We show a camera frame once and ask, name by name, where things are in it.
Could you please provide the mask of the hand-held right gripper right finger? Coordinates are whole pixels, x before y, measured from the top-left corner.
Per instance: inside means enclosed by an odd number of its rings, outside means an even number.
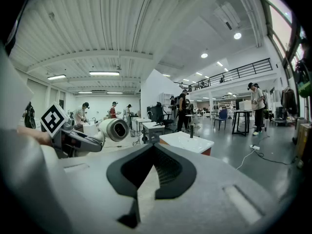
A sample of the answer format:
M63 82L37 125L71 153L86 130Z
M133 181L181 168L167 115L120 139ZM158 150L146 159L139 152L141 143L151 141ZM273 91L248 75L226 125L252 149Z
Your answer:
M154 145L153 166L160 188L155 199L175 199L182 196L196 179L196 168L185 157L169 150L168 145Z

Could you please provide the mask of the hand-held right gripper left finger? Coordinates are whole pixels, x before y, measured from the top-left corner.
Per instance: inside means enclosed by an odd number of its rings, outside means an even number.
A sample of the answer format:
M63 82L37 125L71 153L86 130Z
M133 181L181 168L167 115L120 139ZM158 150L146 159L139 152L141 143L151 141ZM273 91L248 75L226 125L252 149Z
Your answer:
M152 144L147 144L115 160L106 170L107 179L114 190L133 200L129 212L117 219L130 228L135 228L140 223L137 191L153 166L153 149Z

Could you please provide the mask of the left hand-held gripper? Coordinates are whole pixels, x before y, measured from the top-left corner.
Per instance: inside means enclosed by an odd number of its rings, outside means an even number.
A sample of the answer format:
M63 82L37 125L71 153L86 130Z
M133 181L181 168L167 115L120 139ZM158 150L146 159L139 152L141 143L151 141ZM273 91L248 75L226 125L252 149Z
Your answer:
M75 130L75 121L57 102L50 105L40 122L59 158L84 156L84 152L100 152L102 149L98 139Z

